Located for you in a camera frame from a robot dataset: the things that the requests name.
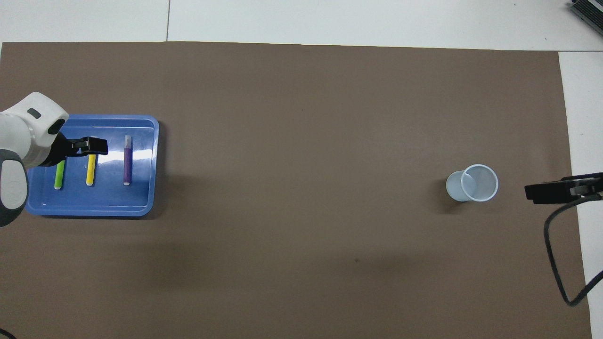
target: cup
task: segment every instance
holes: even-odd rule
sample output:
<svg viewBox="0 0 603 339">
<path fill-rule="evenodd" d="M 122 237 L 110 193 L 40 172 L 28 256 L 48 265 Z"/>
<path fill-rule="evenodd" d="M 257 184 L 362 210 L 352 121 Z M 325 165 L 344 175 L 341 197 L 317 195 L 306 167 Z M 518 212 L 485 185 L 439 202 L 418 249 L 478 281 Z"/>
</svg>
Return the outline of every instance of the cup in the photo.
<svg viewBox="0 0 603 339">
<path fill-rule="evenodd" d="M 488 201 L 498 191 L 498 177 L 486 165 L 471 165 L 448 177 L 446 191 L 456 201 Z"/>
</svg>

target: blue tray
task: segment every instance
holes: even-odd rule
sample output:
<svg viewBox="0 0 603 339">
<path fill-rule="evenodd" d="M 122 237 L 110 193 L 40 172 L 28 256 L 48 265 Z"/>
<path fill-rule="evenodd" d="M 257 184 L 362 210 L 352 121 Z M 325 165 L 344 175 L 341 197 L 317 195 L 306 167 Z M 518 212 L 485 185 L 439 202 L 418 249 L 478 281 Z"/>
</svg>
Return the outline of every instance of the blue tray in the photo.
<svg viewBox="0 0 603 339">
<path fill-rule="evenodd" d="M 106 139 L 109 153 L 98 156 L 93 186 L 86 186 L 88 157 L 69 157 L 63 187 L 54 189 L 56 167 L 29 169 L 25 205 L 37 215 L 141 217 L 155 196 L 159 123 L 150 115 L 70 115 L 61 132 L 68 139 Z M 124 186 L 124 138 L 132 136 L 132 183 Z"/>
</svg>

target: pen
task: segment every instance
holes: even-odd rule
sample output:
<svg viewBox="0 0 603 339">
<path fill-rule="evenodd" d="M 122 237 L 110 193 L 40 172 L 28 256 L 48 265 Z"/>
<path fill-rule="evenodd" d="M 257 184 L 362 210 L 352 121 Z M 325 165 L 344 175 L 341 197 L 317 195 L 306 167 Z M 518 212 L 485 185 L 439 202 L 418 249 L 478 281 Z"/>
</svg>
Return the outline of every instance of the pen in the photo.
<svg viewBox="0 0 603 339">
<path fill-rule="evenodd" d="M 90 154 L 88 156 L 88 172 L 86 174 L 86 185 L 92 186 L 94 184 L 94 168 L 96 167 L 96 154 Z"/>
<path fill-rule="evenodd" d="M 57 174 L 54 176 L 54 189 L 63 187 L 63 172 L 65 171 L 65 160 L 57 164 Z"/>
<path fill-rule="evenodd" d="M 124 146 L 124 185 L 130 186 L 132 182 L 132 136 L 125 136 Z"/>
</svg>

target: cable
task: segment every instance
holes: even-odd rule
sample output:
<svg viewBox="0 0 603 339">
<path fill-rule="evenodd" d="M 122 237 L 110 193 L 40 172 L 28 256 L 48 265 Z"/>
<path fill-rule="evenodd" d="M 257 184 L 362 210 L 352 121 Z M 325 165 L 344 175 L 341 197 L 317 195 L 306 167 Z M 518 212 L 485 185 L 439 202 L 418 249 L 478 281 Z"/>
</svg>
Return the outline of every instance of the cable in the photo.
<svg viewBox="0 0 603 339">
<path fill-rule="evenodd" d="M 8 339 L 17 339 L 17 337 L 12 335 L 11 333 L 9 333 L 9 331 L 6 331 L 5 329 L 0 328 L 0 334 L 6 336 Z"/>
<path fill-rule="evenodd" d="M 555 258 L 553 257 L 553 250 L 551 249 L 551 240 L 549 239 L 549 227 L 551 226 L 551 222 L 553 219 L 561 214 L 562 212 L 577 206 L 582 203 L 586 203 L 588 201 L 596 201 L 601 200 L 601 196 L 599 194 L 591 194 L 585 197 L 574 200 L 570 203 L 563 205 L 562 207 L 555 210 L 555 212 L 551 213 L 551 215 L 545 221 L 545 244 L 546 244 L 546 253 L 549 255 L 549 261 L 551 262 L 551 269 L 553 270 L 553 275 L 555 276 L 555 281 L 557 282 L 557 287 L 559 288 L 559 292 L 561 292 L 561 296 L 563 297 L 563 301 L 569 306 L 576 306 L 577 304 L 584 299 L 586 294 L 590 292 L 590 290 L 595 287 L 595 285 L 603 280 L 603 271 L 599 272 L 586 286 L 578 293 L 578 295 L 573 299 L 569 300 L 567 293 L 565 292 L 565 288 L 563 288 L 563 283 L 561 282 L 561 277 L 559 276 L 559 271 L 557 270 L 557 265 L 555 263 Z"/>
</svg>

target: white tile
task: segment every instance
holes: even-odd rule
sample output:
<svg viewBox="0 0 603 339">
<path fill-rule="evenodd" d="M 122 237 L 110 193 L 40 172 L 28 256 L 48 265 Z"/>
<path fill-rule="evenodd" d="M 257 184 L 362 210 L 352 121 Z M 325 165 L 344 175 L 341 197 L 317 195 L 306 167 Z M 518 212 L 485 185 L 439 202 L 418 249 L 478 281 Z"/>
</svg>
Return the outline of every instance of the white tile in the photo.
<svg viewBox="0 0 603 339">
<path fill-rule="evenodd" d="M 171 0 L 168 40 L 603 50 L 569 0 Z"/>
<path fill-rule="evenodd" d="M 169 0 L 0 1 L 0 41 L 165 41 Z"/>
<path fill-rule="evenodd" d="M 603 52 L 559 53 L 572 172 L 603 172 Z M 578 206 L 584 275 L 603 270 L 603 201 Z M 603 283 L 589 294 L 593 339 L 603 339 Z"/>
</svg>

